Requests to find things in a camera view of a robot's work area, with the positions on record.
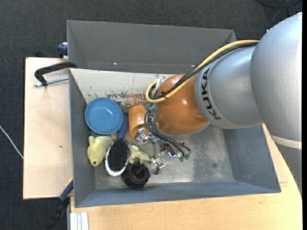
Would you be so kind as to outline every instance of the metal part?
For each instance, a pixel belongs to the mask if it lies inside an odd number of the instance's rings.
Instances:
[[[163,145],[163,143],[161,142],[161,140],[159,138],[155,138],[152,140],[152,143],[154,145],[154,156],[157,158],[157,157],[160,157],[161,156],[161,151],[162,150],[165,150],[165,147]]]
[[[62,81],[65,81],[65,80],[68,80],[69,77],[64,77],[64,78],[59,78],[59,79],[54,79],[54,80],[50,80],[50,81],[47,81],[46,82],[46,85],[48,84],[52,84],[52,83],[55,83],[55,82],[62,82]],[[43,83],[36,83],[36,84],[33,84],[34,87],[40,87],[40,86],[43,86]]]
[[[133,144],[136,146],[141,146],[147,142],[148,136],[145,134],[145,128],[140,128],[134,137]]]
[[[154,96],[154,95],[157,93],[157,91],[158,91],[159,88],[161,87],[162,83],[165,82],[165,80],[166,80],[165,77],[157,78],[157,80],[156,80],[157,83],[155,84],[155,87],[154,87],[154,89],[153,89],[153,91],[152,91],[152,96]]]
[[[160,158],[155,159],[149,168],[150,173],[153,173],[155,175],[158,175],[160,171],[165,167],[165,164]]]
[[[177,152],[174,150],[174,148],[168,144],[167,146],[165,146],[165,149],[167,151],[167,154],[170,158],[176,157],[177,156]]]

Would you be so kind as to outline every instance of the black cable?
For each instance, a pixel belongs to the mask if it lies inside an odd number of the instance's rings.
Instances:
[[[275,6],[275,5],[271,5],[271,4],[267,4],[265,2],[262,2],[261,0],[256,0],[258,3],[260,3],[263,6],[269,7],[269,8],[274,8],[274,9],[283,9],[283,8],[289,8],[292,7],[294,5],[299,4],[302,0],[299,0],[293,4],[289,4],[289,5],[283,5],[283,6]]]
[[[201,66],[200,68],[197,68],[197,66],[192,69],[191,71],[189,71],[188,73],[186,73],[172,88],[170,88],[169,90],[167,90],[166,92],[163,93],[163,95],[159,95],[159,96],[154,96],[151,97],[152,100],[157,100],[160,99],[162,97],[164,97],[165,95],[171,93],[173,90],[175,90],[176,88],[178,88],[182,83],[184,83],[186,80],[190,79],[192,76],[194,76],[195,74],[197,74],[198,72],[200,72],[202,69],[204,69],[206,66],[210,65],[212,62],[216,61],[217,59],[219,59],[220,57],[234,51],[237,50],[239,48],[243,48],[243,47],[250,47],[250,46],[255,46],[257,44],[257,42],[254,43],[246,43],[246,44],[240,44],[240,45],[236,45],[233,46],[229,49],[226,49],[225,51],[219,53],[218,55],[216,55],[213,59],[211,59],[210,61],[208,61],[206,64],[204,64],[203,66]]]
[[[145,122],[145,126],[147,127],[147,129],[156,137],[160,138],[161,140],[164,140],[168,143],[171,143],[173,144],[183,155],[183,157],[185,157],[185,152],[180,148],[183,147],[185,149],[187,149],[189,152],[191,151],[190,148],[188,148],[187,146],[185,146],[184,144],[181,144],[181,143],[178,143],[177,141],[175,140],[172,140],[164,135],[162,135],[160,132],[158,132],[157,130],[155,130],[153,127],[151,127],[149,125],[149,113],[150,113],[150,110],[148,110],[145,114],[145,117],[144,117],[144,122]]]

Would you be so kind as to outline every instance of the gray floor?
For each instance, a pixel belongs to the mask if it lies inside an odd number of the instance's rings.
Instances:
[[[68,19],[233,29],[238,39],[260,39],[300,11],[302,2],[280,10],[255,0],[0,0],[0,125],[23,150],[23,58],[38,50],[57,57]],[[56,200],[23,200],[23,161],[2,133],[0,168],[0,229],[42,229]],[[65,220],[55,229],[65,229]]]

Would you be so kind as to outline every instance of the wooden surface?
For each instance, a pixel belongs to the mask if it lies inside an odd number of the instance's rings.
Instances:
[[[68,81],[46,87],[34,72],[66,59],[27,58],[24,95],[24,199],[58,197],[72,177]],[[68,75],[61,70],[46,80]]]
[[[281,157],[266,131],[273,160]],[[302,200],[284,160],[277,174],[287,182],[274,194],[206,198],[121,206],[75,208],[89,214],[90,230],[300,230]]]

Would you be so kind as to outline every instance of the gray bin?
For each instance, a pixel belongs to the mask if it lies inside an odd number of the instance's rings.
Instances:
[[[182,73],[235,41],[232,30],[79,21],[68,21],[67,27],[69,60],[82,69]],[[92,167],[86,155],[92,132],[84,119],[90,101],[84,89],[90,89],[93,74],[88,76],[88,81],[78,84],[70,71],[76,207],[280,192],[261,126],[237,130],[208,126],[185,141],[192,149],[189,160],[169,159],[163,171],[140,190],[127,188],[120,176],[108,176],[103,164]],[[97,96],[114,97],[103,91]],[[152,154],[151,146],[143,149]]]

